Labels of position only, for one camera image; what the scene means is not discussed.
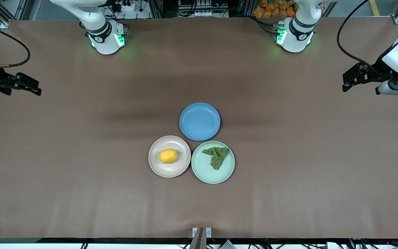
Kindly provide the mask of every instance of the plate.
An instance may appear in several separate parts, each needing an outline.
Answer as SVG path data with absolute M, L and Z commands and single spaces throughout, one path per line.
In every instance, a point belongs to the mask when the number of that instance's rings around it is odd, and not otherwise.
M 204 141 L 212 138 L 221 126 L 217 110 L 206 103 L 187 106 L 179 119 L 182 133 L 191 140 Z
M 191 168 L 194 174 L 204 183 L 218 184 L 226 181 L 234 170 L 234 154 L 231 149 L 228 151 L 228 155 L 224 158 L 222 166 L 215 170 L 210 165 L 211 158 L 213 156 L 202 153 L 202 150 L 212 147 L 227 147 L 224 143 L 218 141 L 208 141 L 202 143 L 196 148 L 191 157 Z
M 159 160 L 159 153 L 166 149 L 179 151 L 176 161 L 171 164 L 163 164 Z M 166 178 L 176 177 L 182 174 L 190 164 L 191 151 L 187 143 L 180 137 L 164 136 L 156 140 L 148 152 L 150 168 L 158 175 Z

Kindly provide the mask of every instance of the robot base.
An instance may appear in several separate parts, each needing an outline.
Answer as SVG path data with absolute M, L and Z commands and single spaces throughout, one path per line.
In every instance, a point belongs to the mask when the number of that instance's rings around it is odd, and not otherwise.
M 275 42 L 288 52 L 302 52 L 306 48 L 306 46 L 310 44 L 313 33 L 311 33 L 311 35 L 308 35 L 304 40 L 298 40 L 296 36 L 294 36 L 289 30 L 287 30 L 290 26 L 291 20 L 291 17 L 287 17 L 285 20 L 280 21 L 277 24 L 278 27 L 283 27 L 283 29 L 278 28 L 274 30 L 280 33 L 275 36 Z
M 128 25 L 118 23 L 114 20 L 109 20 L 109 23 L 112 25 L 112 33 L 110 33 L 103 43 L 98 43 L 89 36 L 92 46 L 103 55 L 114 54 L 127 44 Z

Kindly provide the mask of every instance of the plate rim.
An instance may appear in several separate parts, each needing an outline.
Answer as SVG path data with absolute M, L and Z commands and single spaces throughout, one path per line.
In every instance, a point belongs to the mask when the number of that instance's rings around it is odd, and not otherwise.
M 190 136 L 188 136 L 187 134 L 185 134 L 184 129 L 182 129 L 181 120 L 182 120 L 182 116 L 183 116 L 184 113 L 185 113 L 185 110 L 187 110 L 190 106 L 193 106 L 193 105 L 196 105 L 196 104 L 205 104 L 205 105 L 207 105 L 208 107 L 211 107 L 211 109 L 214 110 L 214 111 L 217 113 L 217 117 L 218 117 L 218 121 L 219 121 L 219 125 L 218 125 L 218 128 L 217 128 L 216 132 L 214 132 L 214 134 L 211 135 L 210 137 L 207 137 L 206 139 L 203 139 L 203 140 L 197 140 L 197 139 L 191 138 Z M 179 127 L 180 127 L 180 130 L 181 130 L 182 134 L 184 134 L 186 137 L 188 137 L 188 139 L 193 140 L 193 141 L 205 141 L 205 140 L 208 140 L 208 139 L 214 137 L 214 136 L 218 133 L 219 129 L 221 129 L 221 115 L 219 114 L 218 110 L 217 110 L 214 106 L 212 106 L 211 104 L 208 104 L 208 103 L 205 103 L 205 102 L 196 102 L 196 103 L 190 104 L 189 106 L 185 107 L 185 108 L 182 110 L 182 112 L 181 112 L 181 114 L 180 114 L 180 117 L 179 117 Z
M 218 183 L 208 183 L 208 182 L 202 180 L 202 179 L 199 178 L 199 176 L 196 174 L 196 172 L 195 172 L 195 170 L 194 170 L 194 167 L 193 167 L 193 158 L 194 158 L 194 156 L 195 156 L 195 153 L 196 153 L 197 149 L 198 149 L 201 145 L 203 145 L 203 144 L 205 144 L 205 143 L 210 143 L 210 142 L 218 142 L 218 143 L 220 143 L 220 144 L 225 145 L 225 146 L 229 149 L 229 152 L 231 153 L 231 155 L 233 155 L 233 159 L 234 159 L 234 165 L 233 165 L 233 168 L 232 168 L 230 174 L 228 175 L 227 178 L 225 178 L 224 180 L 222 180 L 222 181 L 220 181 L 220 182 L 218 182 Z M 207 183 L 207 184 L 220 184 L 220 183 L 223 183 L 224 181 L 228 180 L 228 178 L 233 174 L 234 169 L 235 169 L 235 167 L 236 167 L 236 158 L 235 158 L 234 153 L 233 153 L 233 151 L 231 150 L 231 148 L 230 148 L 228 145 L 224 144 L 223 142 L 220 142 L 220 141 L 217 141 L 217 140 L 205 141 L 205 142 L 201 143 L 200 145 L 198 145 L 198 146 L 196 147 L 195 151 L 193 151 L 193 154 L 191 155 L 190 161 L 191 161 L 191 169 L 193 170 L 193 173 L 195 174 L 195 176 L 196 176 L 199 180 L 201 180 L 202 182 Z
M 164 138 L 167 138 L 167 137 L 172 137 L 172 138 L 174 138 L 174 139 L 179 139 L 180 141 L 182 141 L 182 142 L 184 143 L 185 148 L 187 148 L 187 150 L 188 150 L 188 151 L 187 151 L 188 159 L 189 159 L 188 164 L 186 165 L 185 169 L 183 169 L 178 175 L 174 175 L 174 176 L 164 176 L 164 175 L 160 175 L 159 173 L 157 173 L 157 172 L 153 169 L 152 164 L 151 164 L 151 162 L 150 162 L 151 152 L 153 151 L 153 147 L 155 146 L 155 144 L 156 144 L 157 142 L 159 142 L 160 140 L 162 140 L 162 139 L 164 139 Z M 148 164 L 149 164 L 149 166 L 150 166 L 150 169 L 153 170 L 153 172 L 154 172 L 156 175 L 159 175 L 159 176 L 161 176 L 161 177 L 164 177 L 164 178 L 173 178 L 173 177 L 180 176 L 181 174 L 183 174 L 183 173 L 188 169 L 188 166 L 191 164 L 191 148 L 190 148 L 190 146 L 187 144 L 187 142 L 186 142 L 185 140 L 183 140 L 181 137 L 174 136 L 174 135 L 167 135 L 167 136 L 160 137 L 160 138 L 158 138 L 155 142 L 153 142 L 153 144 L 150 146 L 150 149 L 149 149 L 149 151 L 148 151 Z

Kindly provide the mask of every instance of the blue plate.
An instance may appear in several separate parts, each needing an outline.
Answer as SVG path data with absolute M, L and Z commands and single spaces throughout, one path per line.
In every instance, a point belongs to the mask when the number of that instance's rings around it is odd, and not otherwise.
M 182 133 L 191 140 L 204 141 L 212 138 L 221 126 L 221 117 L 217 110 L 205 103 L 187 106 L 179 119 Z

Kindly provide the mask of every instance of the white plate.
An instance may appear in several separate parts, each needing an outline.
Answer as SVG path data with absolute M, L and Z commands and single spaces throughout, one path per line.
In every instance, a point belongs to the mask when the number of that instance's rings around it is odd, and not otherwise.
M 163 164 L 159 160 L 159 153 L 166 149 L 179 151 L 176 161 L 171 164 Z M 148 152 L 150 168 L 162 177 L 176 177 L 182 174 L 190 164 L 191 151 L 187 143 L 180 137 L 164 136 L 156 140 Z

